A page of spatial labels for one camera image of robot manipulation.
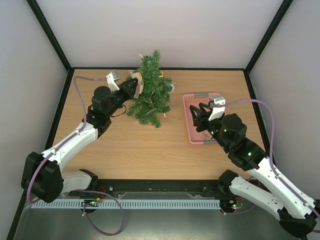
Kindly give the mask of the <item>burlap bow ornament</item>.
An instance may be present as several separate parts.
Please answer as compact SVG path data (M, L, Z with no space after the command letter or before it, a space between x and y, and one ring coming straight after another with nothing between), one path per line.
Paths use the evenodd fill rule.
M143 80L143 76L140 72L138 71L133 71L133 70L129 70L130 76L134 79L137 79L137 87L135 90L135 94L133 96L134 99L138 99L139 96L142 94L143 90L144 90L144 80Z

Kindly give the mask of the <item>small green christmas tree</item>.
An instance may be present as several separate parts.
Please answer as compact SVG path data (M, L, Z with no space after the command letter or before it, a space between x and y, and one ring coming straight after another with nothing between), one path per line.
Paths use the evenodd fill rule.
M143 90L138 98L133 98L132 105L126 114L141 125L152 125L155 128L162 126L160 115L166 115L170 110L170 93L173 81L164 77L160 68L161 52L154 50L150 55L141 57L141 65L135 71L141 74Z

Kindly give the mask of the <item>gold cord bow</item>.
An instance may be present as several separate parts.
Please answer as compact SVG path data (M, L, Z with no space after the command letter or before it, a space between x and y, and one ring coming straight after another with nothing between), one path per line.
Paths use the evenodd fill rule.
M212 140L212 136L210 134L207 134L207 133L203 132L201 134L201 139L203 141L211 141Z

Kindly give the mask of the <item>pink plastic basket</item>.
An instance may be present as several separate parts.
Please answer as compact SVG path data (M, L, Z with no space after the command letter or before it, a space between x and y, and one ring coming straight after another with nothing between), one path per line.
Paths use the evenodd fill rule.
M187 126L188 140L191 146L216 145L217 142L212 138L212 133L207 131L198 132L194 126L194 120L198 123L202 120L201 115L212 115L215 105L226 103L225 98L216 92L187 93L183 95L184 115Z

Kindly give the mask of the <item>clear string lights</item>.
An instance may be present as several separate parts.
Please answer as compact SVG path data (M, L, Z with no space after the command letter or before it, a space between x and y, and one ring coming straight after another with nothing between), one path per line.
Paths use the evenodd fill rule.
M160 59L161 52L159 50L141 58L141 66L138 72L142 74L144 89L138 97L138 102L146 104L150 110L156 113L166 114L171 110L169 102L172 79L160 77L162 72Z

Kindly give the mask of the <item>white ball ornament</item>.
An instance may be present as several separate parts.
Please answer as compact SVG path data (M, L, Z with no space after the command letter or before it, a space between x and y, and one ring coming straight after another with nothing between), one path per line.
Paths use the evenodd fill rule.
M170 86L171 86L170 93L173 93L174 90L175 90L175 85L174 85L174 83L171 83Z

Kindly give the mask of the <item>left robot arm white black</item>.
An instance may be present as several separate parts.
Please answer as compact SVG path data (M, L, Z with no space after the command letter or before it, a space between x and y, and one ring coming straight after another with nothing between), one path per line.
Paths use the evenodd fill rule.
M82 122L58 144L42 153L31 152L25 161L21 186L26 200L51 203L62 193L88 190L96 175L81 169L64 173L69 161L84 147L97 140L111 125L113 114L138 92L139 80L132 78L120 85L108 80L94 90L91 105L84 110Z

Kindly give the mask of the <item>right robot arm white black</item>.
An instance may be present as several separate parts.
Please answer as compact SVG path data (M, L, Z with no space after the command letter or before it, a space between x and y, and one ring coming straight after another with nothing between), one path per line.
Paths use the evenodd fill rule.
M238 168L256 178L260 188L237 173L226 170L218 179L218 191L243 197L270 213L280 226L296 238L318 233L320 202L299 190L275 167L271 155L246 137L247 126L240 117L225 114L224 104L200 103L189 107L197 132L208 131L211 137Z

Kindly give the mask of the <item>black aluminium rail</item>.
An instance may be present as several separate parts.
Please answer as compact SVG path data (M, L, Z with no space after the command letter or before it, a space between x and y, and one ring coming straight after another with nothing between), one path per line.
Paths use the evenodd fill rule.
M216 199L236 198L233 193L222 193L216 179L211 180L154 180L154 179L97 179L91 191L119 197L125 193L188 193L192 196Z

